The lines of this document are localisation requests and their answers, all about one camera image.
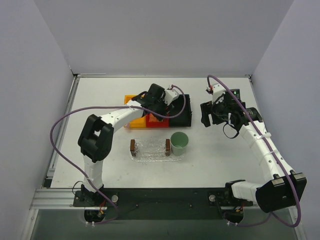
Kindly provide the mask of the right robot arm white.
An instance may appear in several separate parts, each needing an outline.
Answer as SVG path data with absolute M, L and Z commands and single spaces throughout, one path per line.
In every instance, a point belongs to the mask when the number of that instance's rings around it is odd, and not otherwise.
M 252 150 L 262 169 L 264 184 L 234 180 L 225 184 L 234 199 L 256 203 L 265 213 L 295 206 L 300 201 L 307 179 L 297 173 L 284 160 L 267 132 L 262 116 L 254 107 L 238 105 L 232 97 L 224 95 L 217 101 L 200 105 L 201 122 L 210 125 L 231 125 Z

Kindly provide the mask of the black plastic bin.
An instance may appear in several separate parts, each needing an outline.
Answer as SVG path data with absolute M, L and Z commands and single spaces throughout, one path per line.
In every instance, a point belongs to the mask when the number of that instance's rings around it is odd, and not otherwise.
M 186 128 L 192 125 L 192 110 L 191 110 L 191 99 L 189 94 L 185 94 L 185 107 L 183 112 L 175 117 L 169 119 L 170 128 Z M 183 95 L 180 94 L 178 99 L 172 102 L 172 104 L 177 104 L 179 106 L 179 112 L 182 110 L 184 105 Z

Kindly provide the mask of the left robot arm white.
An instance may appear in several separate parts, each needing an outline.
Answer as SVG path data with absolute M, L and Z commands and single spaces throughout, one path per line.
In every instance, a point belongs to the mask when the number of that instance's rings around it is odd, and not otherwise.
M 101 192 L 104 187 L 103 160 L 111 152 L 116 131 L 149 113 L 158 120 L 164 119 L 179 96 L 173 87 L 165 89 L 153 83 L 149 90 L 132 97 L 125 105 L 116 107 L 115 111 L 101 116 L 92 114 L 87 118 L 78 145 L 83 155 L 85 173 L 81 193 L 90 205 L 100 205 L 104 201 Z

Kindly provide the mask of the mint green cup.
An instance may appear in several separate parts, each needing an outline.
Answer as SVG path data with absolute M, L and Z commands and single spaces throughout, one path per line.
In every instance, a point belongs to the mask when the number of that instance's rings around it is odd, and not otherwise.
M 171 152 L 175 156 L 181 156 L 186 152 L 189 137 L 184 132 L 175 132 L 170 137 Z

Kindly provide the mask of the clear toothbrush holder brown ends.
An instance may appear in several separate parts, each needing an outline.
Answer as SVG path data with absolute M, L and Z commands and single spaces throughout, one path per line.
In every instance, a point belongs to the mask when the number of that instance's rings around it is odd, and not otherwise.
M 129 154 L 132 157 L 147 154 L 148 156 L 165 156 L 171 155 L 171 142 L 168 138 L 142 139 L 134 138 L 130 140 Z

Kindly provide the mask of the yellow toothpaste tube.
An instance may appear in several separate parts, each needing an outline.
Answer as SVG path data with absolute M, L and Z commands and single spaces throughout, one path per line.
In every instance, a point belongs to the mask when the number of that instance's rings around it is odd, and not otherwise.
M 158 120 L 159 122 L 162 122 L 162 121 L 163 121 L 163 118 L 162 118 L 162 117 L 157 116 L 156 118 L 157 118 L 157 120 Z

